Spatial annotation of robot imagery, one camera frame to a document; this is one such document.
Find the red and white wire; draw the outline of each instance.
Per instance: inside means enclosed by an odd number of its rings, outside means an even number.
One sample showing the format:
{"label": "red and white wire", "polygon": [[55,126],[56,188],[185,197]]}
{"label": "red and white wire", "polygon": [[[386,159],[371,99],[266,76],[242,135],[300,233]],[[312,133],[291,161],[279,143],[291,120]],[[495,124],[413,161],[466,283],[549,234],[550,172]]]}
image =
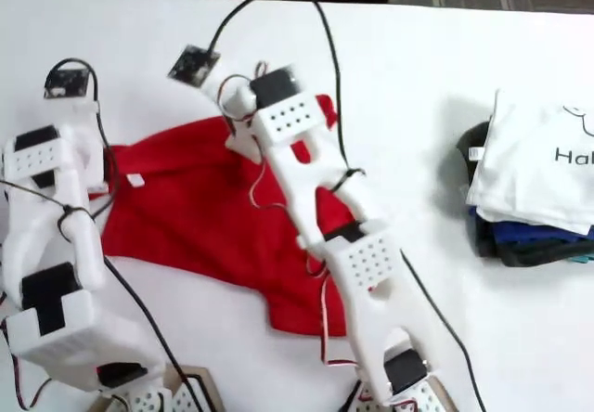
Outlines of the red and white wire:
{"label": "red and white wire", "polygon": [[[6,340],[6,345],[9,346],[9,343],[8,343],[8,332],[6,330],[6,320],[5,319],[3,319],[2,322],[0,323],[0,329],[2,329],[2,334],[4,335],[4,338]],[[19,403],[19,407],[20,407],[21,410],[31,410],[31,409],[33,409],[37,405],[37,403],[39,402],[39,399],[40,399],[42,393],[44,392],[45,388],[53,380],[51,378],[48,378],[47,380],[45,380],[41,384],[41,386],[39,386],[39,389],[37,389],[37,392],[33,396],[33,399],[31,401],[31,403],[28,406],[25,405],[25,401],[23,400],[23,397],[22,397],[22,391],[20,389],[20,367],[19,367],[19,359],[15,355],[13,355],[13,354],[10,354],[10,358],[12,359],[12,368],[13,368],[14,377],[15,377],[15,395],[17,396],[17,402]]]}
{"label": "red and white wire", "polygon": [[351,359],[328,359],[326,355],[326,350],[328,347],[328,307],[326,306],[326,287],[328,286],[328,279],[330,274],[327,273],[322,280],[322,286],[320,288],[320,305],[322,310],[322,336],[320,340],[320,356],[322,362],[326,366],[332,367],[339,367],[339,366],[354,366],[357,367],[358,364],[351,360]]}

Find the white tabletop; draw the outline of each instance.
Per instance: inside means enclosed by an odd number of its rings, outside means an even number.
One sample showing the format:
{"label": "white tabletop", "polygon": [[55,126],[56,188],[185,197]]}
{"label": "white tabletop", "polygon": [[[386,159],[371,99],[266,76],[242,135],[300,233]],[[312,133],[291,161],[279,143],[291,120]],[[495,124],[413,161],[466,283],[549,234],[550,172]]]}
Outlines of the white tabletop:
{"label": "white tabletop", "polygon": [[[215,115],[198,91],[166,73],[186,44],[207,45],[235,4],[0,0],[0,140],[51,122],[38,110],[42,86],[49,68],[65,57],[84,58],[96,68],[113,143]],[[342,65],[349,159],[366,168],[387,200],[408,257],[467,343],[488,410],[594,410],[594,318],[588,311],[594,266],[510,269],[477,258],[458,191],[465,169],[453,151],[467,128],[488,117],[502,85],[594,88],[594,18],[325,8]],[[328,46],[309,4],[248,7],[226,29],[218,50],[243,72],[260,59],[273,67],[295,63],[309,89],[333,93]],[[323,367],[316,339],[272,330],[258,294],[153,264],[116,264],[179,360],[211,370],[227,410],[326,412],[336,410],[350,390],[352,369]],[[156,294],[163,286],[170,296]],[[141,320],[115,282],[110,289]],[[444,351],[439,369],[447,389],[462,412],[476,410],[455,344],[445,342]],[[332,352],[348,349],[337,342]],[[4,344],[0,358],[0,408],[17,410]],[[43,376],[29,365],[25,372],[25,392],[31,394]],[[37,410],[79,411],[91,400],[90,394],[53,386]]]}

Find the hole pattern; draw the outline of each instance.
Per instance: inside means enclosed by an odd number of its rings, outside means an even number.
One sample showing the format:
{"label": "hole pattern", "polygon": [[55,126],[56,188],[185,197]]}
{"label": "hole pattern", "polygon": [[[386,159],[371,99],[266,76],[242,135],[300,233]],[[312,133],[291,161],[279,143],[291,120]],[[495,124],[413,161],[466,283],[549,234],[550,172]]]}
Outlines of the hole pattern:
{"label": "hole pattern", "polygon": [[315,118],[308,101],[305,100],[291,99],[282,105],[282,109],[273,107],[266,110],[268,113],[265,115],[265,123],[268,129],[272,129],[278,135],[302,132]]}
{"label": "hole pattern", "polygon": [[373,287],[392,271],[392,260],[382,238],[369,238],[356,251],[348,254],[356,283],[359,287]]}
{"label": "hole pattern", "polygon": [[14,164],[10,167],[9,180],[26,175],[39,174],[55,168],[58,160],[54,148],[47,144],[36,145],[14,152]]}

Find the red fabric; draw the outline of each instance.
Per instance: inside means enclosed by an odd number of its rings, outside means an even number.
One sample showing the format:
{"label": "red fabric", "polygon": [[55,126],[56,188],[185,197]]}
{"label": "red fabric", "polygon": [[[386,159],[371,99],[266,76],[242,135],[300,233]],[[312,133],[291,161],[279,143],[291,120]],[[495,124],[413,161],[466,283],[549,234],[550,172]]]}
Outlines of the red fabric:
{"label": "red fabric", "polygon": [[[329,97],[317,99],[328,124],[334,124]],[[261,165],[228,150],[227,136],[218,117],[114,147],[122,184],[103,232],[103,250],[258,290],[273,328],[319,335],[322,278],[305,272],[305,253],[288,215],[251,206],[248,191]],[[293,148],[306,156],[303,145]],[[141,174],[145,185],[132,187],[126,174]],[[255,197],[260,205],[284,203],[269,169]],[[317,214],[323,232],[353,220],[325,190],[318,190]],[[327,294],[329,334],[343,336],[342,303],[333,283]]]}

